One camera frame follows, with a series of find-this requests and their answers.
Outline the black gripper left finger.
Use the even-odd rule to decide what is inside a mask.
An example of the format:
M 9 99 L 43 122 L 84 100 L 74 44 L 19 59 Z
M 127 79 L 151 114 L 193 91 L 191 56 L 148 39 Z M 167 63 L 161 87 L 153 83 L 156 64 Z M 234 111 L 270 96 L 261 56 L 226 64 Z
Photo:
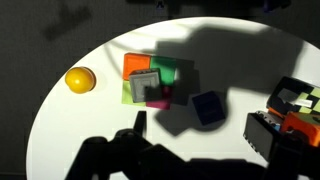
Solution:
M 135 119 L 133 130 L 140 136 L 143 136 L 146 131 L 146 126 L 147 126 L 147 112 L 139 111 Z

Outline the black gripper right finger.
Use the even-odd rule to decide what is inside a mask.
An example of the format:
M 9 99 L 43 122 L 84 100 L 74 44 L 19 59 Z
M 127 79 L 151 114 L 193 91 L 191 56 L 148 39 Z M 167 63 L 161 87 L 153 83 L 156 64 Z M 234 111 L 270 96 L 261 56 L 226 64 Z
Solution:
M 299 138 L 283 136 L 276 144 L 263 180 L 297 180 L 303 148 Z

